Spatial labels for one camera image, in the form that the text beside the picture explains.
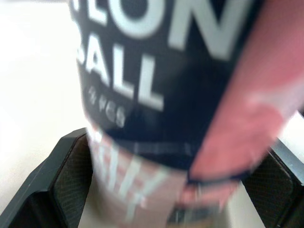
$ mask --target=white surface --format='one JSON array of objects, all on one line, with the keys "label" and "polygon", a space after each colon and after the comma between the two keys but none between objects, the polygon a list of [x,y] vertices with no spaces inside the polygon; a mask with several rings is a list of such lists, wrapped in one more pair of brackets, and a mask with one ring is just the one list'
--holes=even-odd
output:
[{"label": "white surface", "polygon": [[[59,138],[85,121],[67,5],[0,4],[0,33],[1,213]],[[297,123],[286,127],[296,138],[301,135]],[[288,134],[282,135],[290,149],[304,147],[301,140],[291,143]],[[92,199],[94,187],[81,228],[101,227]],[[227,227],[264,227],[243,186],[230,200],[227,215]]]}]

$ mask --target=white background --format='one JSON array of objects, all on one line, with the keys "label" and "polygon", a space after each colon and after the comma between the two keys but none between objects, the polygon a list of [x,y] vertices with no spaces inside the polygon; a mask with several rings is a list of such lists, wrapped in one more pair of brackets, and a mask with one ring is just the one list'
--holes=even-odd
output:
[{"label": "white background", "polygon": [[[1,213],[59,138],[85,121],[67,5],[0,3],[0,34]],[[299,138],[295,128],[304,129],[299,118],[288,126],[293,134],[281,137],[303,156],[304,141],[290,142]],[[101,226],[92,202],[94,190],[79,227]],[[243,186],[230,200],[227,215],[227,227],[264,227]]]}]

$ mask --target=cylindrical container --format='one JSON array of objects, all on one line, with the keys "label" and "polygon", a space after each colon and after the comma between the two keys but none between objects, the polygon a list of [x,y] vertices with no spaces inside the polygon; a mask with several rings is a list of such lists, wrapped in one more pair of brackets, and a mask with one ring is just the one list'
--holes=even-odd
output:
[{"label": "cylindrical container", "polygon": [[302,0],[73,0],[97,182],[120,227],[209,226],[304,98]]}]

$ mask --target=textured black panel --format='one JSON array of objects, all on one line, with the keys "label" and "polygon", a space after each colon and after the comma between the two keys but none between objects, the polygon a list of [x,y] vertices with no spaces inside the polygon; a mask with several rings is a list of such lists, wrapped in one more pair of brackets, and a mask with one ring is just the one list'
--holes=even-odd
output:
[{"label": "textured black panel", "polygon": [[269,155],[251,177],[243,181],[266,228],[277,226],[293,194],[291,176]]},{"label": "textured black panel", "polygon": [[78,227],[92,172],[90,152],[84,135],[77,140],[54,185],[55,200],[69,228]]}]

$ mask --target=white table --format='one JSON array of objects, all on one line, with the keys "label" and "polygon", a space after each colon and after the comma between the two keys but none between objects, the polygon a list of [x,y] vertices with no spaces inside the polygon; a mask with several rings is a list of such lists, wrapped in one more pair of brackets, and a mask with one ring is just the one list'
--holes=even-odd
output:
[{"label": "white table", "polygon": [[[0,31],[1,213],[59,138],[84,127],[85,120],[67,5],[0,5]],[[280,137],[304,161],[304,141],[299,140],[303,129],[297,115]],[[94,192],[93,186],[80,228],[105,223],[96,210]],[[227,228],[264,227],[243,186],[230,200],[226,216]]]}]

